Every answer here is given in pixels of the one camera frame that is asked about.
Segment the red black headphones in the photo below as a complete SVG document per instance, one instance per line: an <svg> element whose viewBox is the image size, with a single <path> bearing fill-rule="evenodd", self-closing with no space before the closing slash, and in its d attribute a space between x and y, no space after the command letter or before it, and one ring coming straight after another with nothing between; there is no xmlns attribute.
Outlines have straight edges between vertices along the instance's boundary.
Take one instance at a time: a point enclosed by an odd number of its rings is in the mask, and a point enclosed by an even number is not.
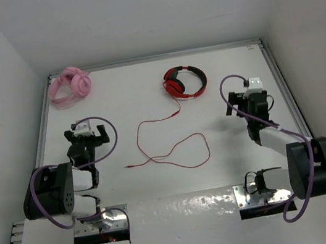
<svg viewBox="0 0 326 244"><path fill-rule="evenodd" d="M178 73L181 72L182 70L187 70L188 72L195 74L201 81L201 83L202 83L201 88L194 94L190 94L190 95L186 94L185 93L185 85L180 80L178 80L178 78L177 78ZM194 66L190 66L190 65L189 66L177 66L172 69L169 69L165 73L163 79L164 79L163 87L166 90L166 92L173 97L181 98L181 99L198 97L202 93L204 93L205 88L207 86L206 74L201 69L194 67Z"/></svg>

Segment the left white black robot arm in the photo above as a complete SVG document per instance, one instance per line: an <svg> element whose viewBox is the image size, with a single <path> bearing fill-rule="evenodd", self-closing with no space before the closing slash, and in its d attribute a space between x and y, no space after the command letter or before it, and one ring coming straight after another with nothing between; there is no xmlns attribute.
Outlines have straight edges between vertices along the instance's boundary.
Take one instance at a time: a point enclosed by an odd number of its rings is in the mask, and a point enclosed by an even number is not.
<svg viewBox="0 0 326 244"><path fill-rule="evenodd" d="M105 126L96 127L98 135L90 126L66 131L64 136L70 143L68 161L62 164L33 170L25 196L23 210L28 220L49 219L62 229L75 225L64 225L57 216L71 215L81 222L100 222L100 200L80 192L94 190L99 185L99 171L95 167L96 148L110 142Z"/></svg>

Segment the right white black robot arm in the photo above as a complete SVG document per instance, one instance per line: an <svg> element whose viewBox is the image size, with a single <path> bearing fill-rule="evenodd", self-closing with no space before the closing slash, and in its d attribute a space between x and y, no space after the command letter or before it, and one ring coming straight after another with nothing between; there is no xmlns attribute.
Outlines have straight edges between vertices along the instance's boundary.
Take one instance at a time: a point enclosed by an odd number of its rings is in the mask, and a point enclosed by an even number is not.
<svg viewBox="0 0 326 244"><path fill-rule="evenodd" d="M299 199L326 195L326 137L307 138L281 128L269 119L267 98L265 90L247 96L230 92L226 115L236 107L236 116L247 120L252 141L286 156L290 185Z"/></svg>

